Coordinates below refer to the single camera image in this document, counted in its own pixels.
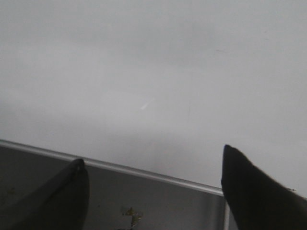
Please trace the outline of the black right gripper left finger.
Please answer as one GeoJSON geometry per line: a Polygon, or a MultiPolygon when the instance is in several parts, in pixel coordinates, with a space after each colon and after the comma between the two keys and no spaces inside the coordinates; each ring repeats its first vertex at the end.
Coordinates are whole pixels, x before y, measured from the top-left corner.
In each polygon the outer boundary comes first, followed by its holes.
{"type": "Polygon", "coordinates": [[[84,160],[73,160],[35,191],[1,210],[0,228],[81,230],[88,212],[89,194],[84,160]]]}

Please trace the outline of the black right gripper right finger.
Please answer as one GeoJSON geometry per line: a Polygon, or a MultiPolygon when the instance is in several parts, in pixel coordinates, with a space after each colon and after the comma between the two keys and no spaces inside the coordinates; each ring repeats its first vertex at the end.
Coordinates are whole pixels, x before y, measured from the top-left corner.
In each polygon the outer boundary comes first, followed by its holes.
{"type": "Polygon", "coordinates": [[[305,230],[307,201],[225,145],[221,185],[240,230],[305,230]]]}

